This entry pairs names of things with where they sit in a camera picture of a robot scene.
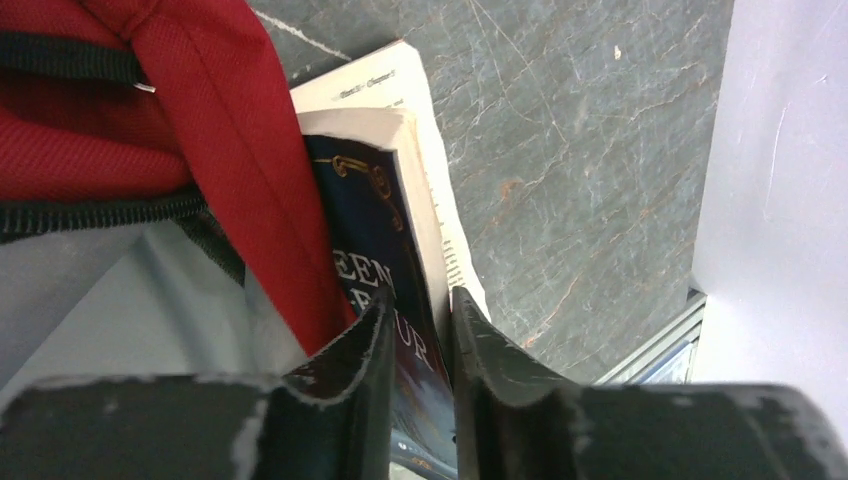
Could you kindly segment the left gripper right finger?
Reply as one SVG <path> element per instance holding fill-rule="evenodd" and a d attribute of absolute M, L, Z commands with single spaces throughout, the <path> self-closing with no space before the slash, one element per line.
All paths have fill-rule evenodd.
<path fill-rule="evenodd" d="M 768 384 L 577 384 L 452 291 L 463 479 L 843 479 L 847 454 L 803 393 Z"/>

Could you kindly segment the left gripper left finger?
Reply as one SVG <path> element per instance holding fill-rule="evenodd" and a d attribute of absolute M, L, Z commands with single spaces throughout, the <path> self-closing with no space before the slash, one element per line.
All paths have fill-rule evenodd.
<path fill-rule="evenodd" d="M 394 298 L 285 375 L 71 376 L 1 416 L 5 479 L 384 479 Z"/>

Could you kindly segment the red backpack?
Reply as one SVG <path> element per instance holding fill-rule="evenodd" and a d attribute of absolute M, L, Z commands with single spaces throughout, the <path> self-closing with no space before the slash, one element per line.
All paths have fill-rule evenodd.
<path fill-rule="evenodd" d="M 1 5 L 1 388 L 285 372 L 356 319 L 245 1 Z"/>

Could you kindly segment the blue nineteen eighty-four book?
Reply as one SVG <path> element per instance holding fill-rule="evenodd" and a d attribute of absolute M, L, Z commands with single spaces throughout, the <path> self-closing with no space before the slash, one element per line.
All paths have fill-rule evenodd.
<path fill-rule="evenodd" d="M 454 479 L 440 338 L 452 288 L 486 297 L 421 56 L 398 40 L 294 88 L 292 99 L 349 302 L 361 312 L 381 287 L 394 296 L 391 460 L 426 479 Z"/>

